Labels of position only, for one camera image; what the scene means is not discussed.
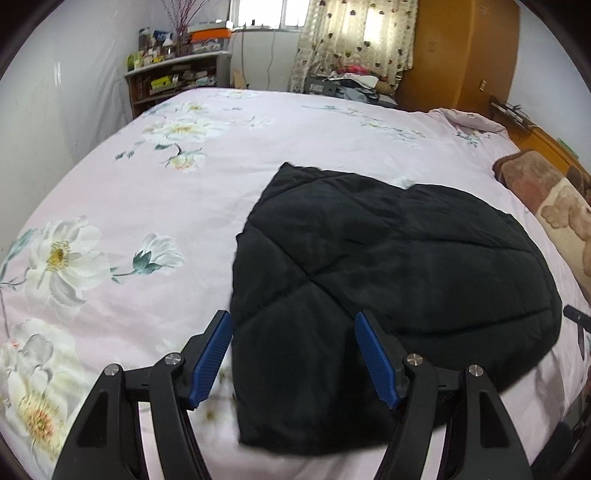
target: wooden wardrobe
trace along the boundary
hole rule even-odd
[[[407,111],[456,108],[489,116],[489,99],[507,100],[519,42],[513,0],[420,0],[414,67],[396,101]]]

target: curtain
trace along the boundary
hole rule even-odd
[[[301,93],[308,74],[360,65],[386,77],[395,90],[413,66],[418,0],[310,0],[290,91]]]

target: pink floral bedsheet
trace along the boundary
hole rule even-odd
[[[0,263],[2,435],[35,480],[50,478],[105,365],[151,365],[227,309],[235,236],[285,161],[470,192],[521,222],[563,302],[589,312],[535,217],[492,175],[493,162],[516,151],[500,125],[442,109],[223,89],[152,108],[62,180]],[[554,349],[503,394],[530,460],[584,385],[588,348],[581,360],[564,319]],[[310,459],[239,445],[230,355],[190,416],[214,479],[373,476],[384,448]],[[149,408],[141,411],[148,469],[162,478]],[[442,444],[439,429],[423,478],[435,478]]]

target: black cable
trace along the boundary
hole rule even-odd
[[[276,30],[273,30],[273,40],[271,41],[271,61],[267,67],[267,90],[271,84],[271,65],[273,65],[273,59],[275,58],[275,33]]]

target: bottle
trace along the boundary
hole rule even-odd
[[[172,39],[172,34],[166,37],[164,43],[162,43],[163,55],[166,60],[174,58],[174,42]]]

